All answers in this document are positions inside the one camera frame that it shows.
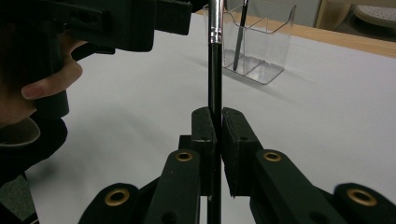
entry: clear plastic container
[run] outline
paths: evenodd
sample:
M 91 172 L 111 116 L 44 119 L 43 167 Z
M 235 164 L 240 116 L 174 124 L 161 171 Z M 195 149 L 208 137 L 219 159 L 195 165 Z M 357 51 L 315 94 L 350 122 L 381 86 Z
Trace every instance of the clear plastic container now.
M 239 26 L 242 5 L 223 16 L 223 67 L 261 84 L 268 84 L 285 69 L 295 5 L 255 1 L 247 8 L 244 27 Z M 204 7 L 207 27 L 208 6 Z M 235 58 L 238 33 L 242 41 Z

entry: white surface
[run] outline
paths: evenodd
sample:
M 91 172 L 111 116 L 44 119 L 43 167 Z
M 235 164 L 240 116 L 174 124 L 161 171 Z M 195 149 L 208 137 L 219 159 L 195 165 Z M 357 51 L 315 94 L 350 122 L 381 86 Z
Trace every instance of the white surface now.
M 28 172 L 42 224 L 78 223 L 101 189 L 141 188 L 161 174 L 178 137 L 191 134 L 191 112 L 206 106 L 206 52 L 203 19 L 193 15 L 189 36 L 158 32 L 150 53 L 81 61 L 67 141 Z M 242 111 L 263 146 L 286 153 L 314 185 L 332 192 L 355 182 L 396 203 L 394 71 L 395 59 L 293 37 L 286 71 L 268 86 L 223 76 L 223 105 Z M 231 199 L 225 181 L 222 217 L 253 223 L 248 199 Z

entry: human hand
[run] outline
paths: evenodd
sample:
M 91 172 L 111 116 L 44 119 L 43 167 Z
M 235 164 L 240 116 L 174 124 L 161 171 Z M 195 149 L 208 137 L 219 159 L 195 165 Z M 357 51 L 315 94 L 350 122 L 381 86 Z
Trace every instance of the human hand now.
M 26 69 L 13 24 L 0 24 L 0 128 L 35 112 L 33 100 L 64 91 L 82 74 L 71 53 L 85 42 L 60 35 L 64 67 L 50 77 L 26 85 Z

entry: pen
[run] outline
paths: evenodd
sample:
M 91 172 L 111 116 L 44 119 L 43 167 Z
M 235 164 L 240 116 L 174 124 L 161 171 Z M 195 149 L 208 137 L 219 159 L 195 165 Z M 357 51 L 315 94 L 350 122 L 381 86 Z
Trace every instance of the pen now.
M 233 70 L 236 71 L 239 61 L 239 51 L 241 50 L 242 38 L 244 37 L 245 21 L 248 14 L 248 0 L 244 0 L 242 5 L 241 23 L 239 24 L 238 39 L 236 40 L 235 57 L 233 58 Z

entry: brass ring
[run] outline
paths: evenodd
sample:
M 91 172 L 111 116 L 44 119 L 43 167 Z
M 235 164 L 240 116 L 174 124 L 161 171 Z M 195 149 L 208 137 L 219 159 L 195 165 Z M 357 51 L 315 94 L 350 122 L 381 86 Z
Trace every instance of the brass ring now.
M 349 189 L 346 191 L 347 196 L 354 201 L 365 206 L 376 206 L 377 200 L 369 192 L 362 189 Z
M 275 152 L 265 152 L 263 156 L 268 161 L 280 161 L 280 160 L 282 160 L 282 157 L 279 154 L 275 153 Z
M 177 153 L 176 159 L 178 161 L 190 161 L 192 160 L 192 154 L 190 152 L 180 152 Z
M 128 189 L 113 189 L 106 195 L 105 203 L 112 207 L 118 206 L 128 201 L 129 196 Z

